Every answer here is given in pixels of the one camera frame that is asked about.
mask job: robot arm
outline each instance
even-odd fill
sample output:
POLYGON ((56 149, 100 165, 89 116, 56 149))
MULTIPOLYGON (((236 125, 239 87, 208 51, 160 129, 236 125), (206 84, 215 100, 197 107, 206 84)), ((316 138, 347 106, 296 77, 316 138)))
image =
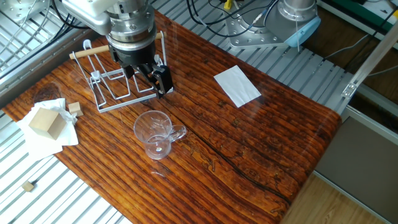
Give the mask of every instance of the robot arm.
POLYGON ((109 42, 112 59, 129 78, 140 72, 158 98, 172 87, 170 70, 154 61, 156 24, 148 0, 63 0, 67 11, 109 42))

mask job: clear glass mug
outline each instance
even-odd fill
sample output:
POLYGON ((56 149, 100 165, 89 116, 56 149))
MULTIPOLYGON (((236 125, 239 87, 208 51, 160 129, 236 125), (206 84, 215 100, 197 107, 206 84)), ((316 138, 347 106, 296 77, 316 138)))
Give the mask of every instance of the clear glass mug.
POLYGON ((145 112, 134 123, 134 134, 144 143, 145 152, 152 159, 166 157, 172 149, 171 143, 186 133, 185 126, 172 126, 170 118, 161 111, 145 112))

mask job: wood grain tabletop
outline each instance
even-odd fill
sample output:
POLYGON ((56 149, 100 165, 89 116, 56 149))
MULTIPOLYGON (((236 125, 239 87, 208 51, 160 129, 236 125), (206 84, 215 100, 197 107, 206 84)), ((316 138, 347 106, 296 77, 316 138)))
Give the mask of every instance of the wood grain tabletop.
MULTIPOLYGON (((79 145, 64 146, 55 156, 133 223, 279 223, 336 133, 340 116, 160 13, 155 18, 157 29, 167 32, 172 93, 99 113, 78 65, 69 60, 4 112, 18 121, 35 102, 80 102, 79 145), (240 108, 213 78, 235 65, 262 95, 240 108), (163 111, 188 129, 158 161, 145 154, 133 132, 136 118, 149 110, 163 111)), ((93 47, 106 44, 100 38, 93 47)), ((161 54, 159 40, 156 47, 161 54)), ((107 70, 119 68, 109 52, 99 57, 107 70)), ((80 62, 90 74, 87 58, 80 62)), ((148 87, 143 78, 137 82, 148 87)), ((108 84, 117 95, 126 94, 122 80, 108 84)), ((131 94, 127 100, 145 95, 135 88, 131 94)))

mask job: white cloth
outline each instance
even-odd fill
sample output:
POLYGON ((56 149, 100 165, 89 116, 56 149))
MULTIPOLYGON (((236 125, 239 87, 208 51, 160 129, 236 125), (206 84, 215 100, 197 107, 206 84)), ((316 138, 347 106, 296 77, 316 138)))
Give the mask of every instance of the white cloth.
POLYGON ((25 147, 27 147, 27 152, 29 153, 28 158, 33 161, 41 160, 47 156, 61 152, 62 146, 77 145, 78 140, 74 127, 76 121, 76 115, 71 115, 65 110, 64 98, 35 103, 30 112, 22 120, 17 122, 18 127, 24 132, 25 147), (66 121, 67 124, 57 140, 39 136, 29 127, 29 123, 32 121, 39 108, 57 111, 66 121))
POLYGON ((214 78, 231 98, 236 107, 240 107, 261 96, 261 93, 254 87, 237 65, 221 72, 214 76, 214 78))

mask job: wooden block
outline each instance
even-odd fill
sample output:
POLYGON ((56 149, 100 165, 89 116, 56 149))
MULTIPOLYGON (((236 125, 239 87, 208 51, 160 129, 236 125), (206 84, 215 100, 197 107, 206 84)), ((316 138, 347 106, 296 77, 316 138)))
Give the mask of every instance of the wooden block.
POLYGON ((29 123, 29 127, 40 136, 57 140, 66 124, 60 113, 40 108, 29 123))
POLYGON ((25 183, 22 184, 21 186, 26 192, 30 192, 35 186, 31 184, 29 181, 25 181, 25 183))
POLYGON ((83 112, 81 111, 79 102, 71 103, 68 105, 68 107, 69 107, 70 114, 77 113, 77 116, 83 115, 83 112))

